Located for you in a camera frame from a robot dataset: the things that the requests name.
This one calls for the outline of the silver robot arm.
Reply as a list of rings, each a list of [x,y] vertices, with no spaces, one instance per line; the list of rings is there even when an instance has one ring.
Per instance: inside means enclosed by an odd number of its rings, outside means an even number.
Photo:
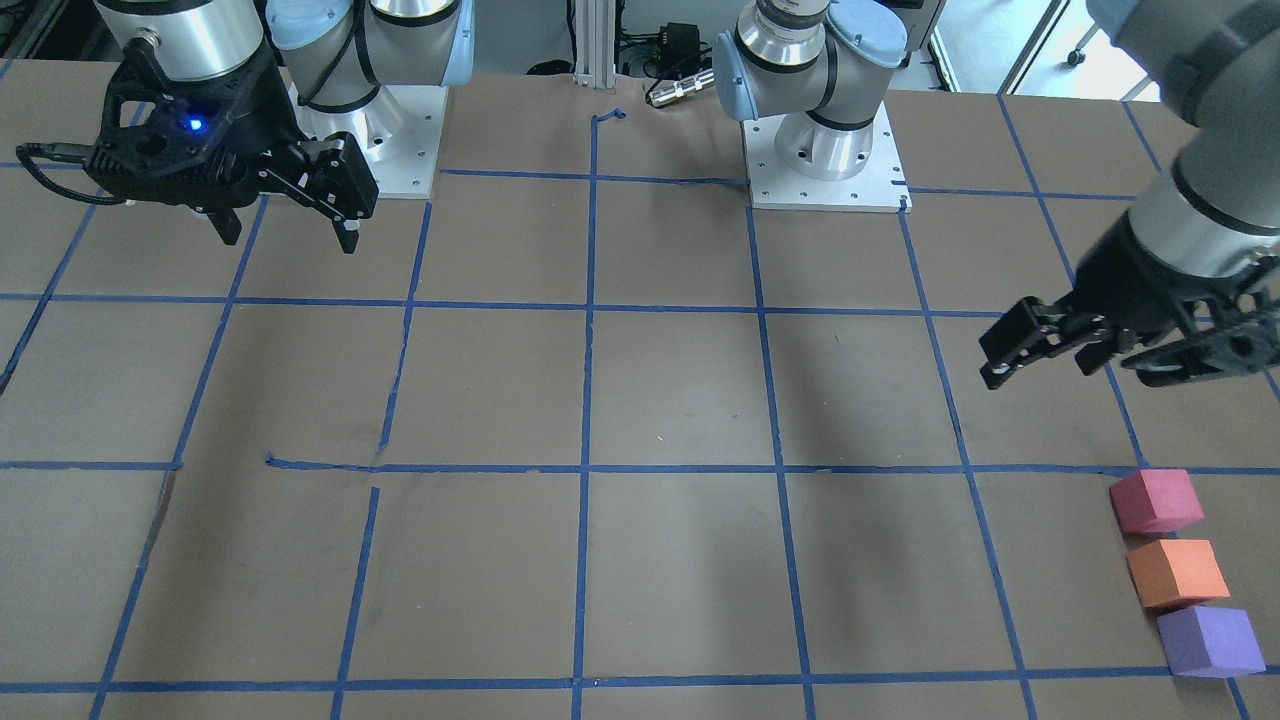
[[[343,252],[372,215],[387,181],[383,145],[407,119],[393,88],[442,94],[474,72],[471,1],[207,1],[189,47],[168,40],[168,68],[188,81],[265,83],[266,127],[287,141],[337,137],[316,170],[340,173],[317,192]],[[713,85],[735,120],[781,120],[774,146],[791,173],[836,183],[858,176],[892,73],[911,50],[909,29],[878,1],[753,1],[710,49],[710,68],[657,90],[654,108]]]
[[[1085,254],[1071,290],[1020,299],[982,337],[989,389],[1075,352],[1148,387],[1277,365],[1279,5],[1091,1],[1091,17],[1196,136]]]

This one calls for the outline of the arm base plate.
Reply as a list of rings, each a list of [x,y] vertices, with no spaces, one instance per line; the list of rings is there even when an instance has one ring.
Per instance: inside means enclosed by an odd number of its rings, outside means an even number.
[[[744,120],[756,210],[906,213],[913,209],[888,108],[869,126],[832,129],[805,113]]]
[[[378,182],[381,199],[433,195],[451,91],[439,86],[392,85],[364,108],[346,113],[294,109],[300,128],[315,138],[352,133]]]

